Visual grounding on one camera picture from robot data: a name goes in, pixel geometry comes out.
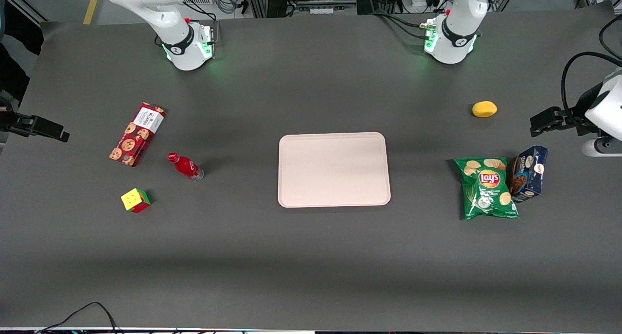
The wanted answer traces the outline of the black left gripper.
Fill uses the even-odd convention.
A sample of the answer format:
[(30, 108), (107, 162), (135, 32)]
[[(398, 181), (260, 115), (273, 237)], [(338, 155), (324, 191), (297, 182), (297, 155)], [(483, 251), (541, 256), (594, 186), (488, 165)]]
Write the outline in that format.
[(574, 106), (569, 106), (567, 100), (566, 86), (561, 85), (562, 109), (558, 106), (551, 106), (530, 118), (530, 135), (532, 138), (540, 136), (542, 133), (558, 130), (560, 125), (573, 126), (577, 128), (578, 136), (588, 133), (597, 133), (598, 136), (604, 131), (598, 128), (593, 121), (589, 121), (585, 115), (586, 111), (596, 102), (603, 84), (597, 84), (585, 91), (578, 98)]

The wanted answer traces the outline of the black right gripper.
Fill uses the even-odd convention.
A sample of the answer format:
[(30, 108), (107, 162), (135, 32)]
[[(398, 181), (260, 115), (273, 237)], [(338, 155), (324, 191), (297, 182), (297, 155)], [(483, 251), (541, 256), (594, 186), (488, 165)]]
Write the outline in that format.
[(0, 130), (15, 134), (46, 133), (47, 137), (61, 142), (68, 142), (70, 137), (62, 125), (39, 116), (18, 113), (11, 104), (0, 106)]

